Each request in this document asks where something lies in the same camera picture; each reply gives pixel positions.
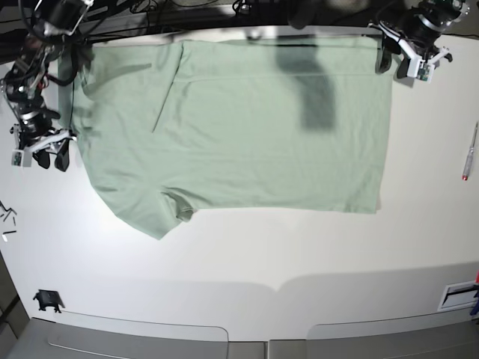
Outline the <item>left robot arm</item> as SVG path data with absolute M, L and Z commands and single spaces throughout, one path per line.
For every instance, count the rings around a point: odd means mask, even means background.
M 420 1 L 388 21 L 383 14 L 393 4 L 390 1 L 381 7 L 370 24 L 382 32 L 375 71 L 378 74 L 389 71 L 393 57 L 398 55 L 402 58 L 396 72 L 398 79 L 430 82 L 443 58 L 448 62 L 453 60 L 450 49 L 438 47 L 436 41 L 469 14 L 469 4 L 467 1 Z

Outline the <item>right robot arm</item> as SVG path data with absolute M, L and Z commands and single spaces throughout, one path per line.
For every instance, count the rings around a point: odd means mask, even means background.
M 49 108 L 42 91 L 54 83 L 66 87 L 74 82 L 79 71 L 76 42 L 81 21 L 93 6 L 93 1 L 37 1 L 26 16 L 26 6 L 18 2 L 21 20 L 28 36 L 19 57 L 1 79 L 1 94 L 16 118 L 10 128 L 16 147 L 11 164 L 27 168 L 32 162 L 48 169 L 51 164 L 61 172 L 70 166 L 69 146 L 76 135 L 68 128 L 56 128 L 61 114 Z M 71 74 L 60 79 L 49 73 L 49 65 L 64 51 L 70 52 Z

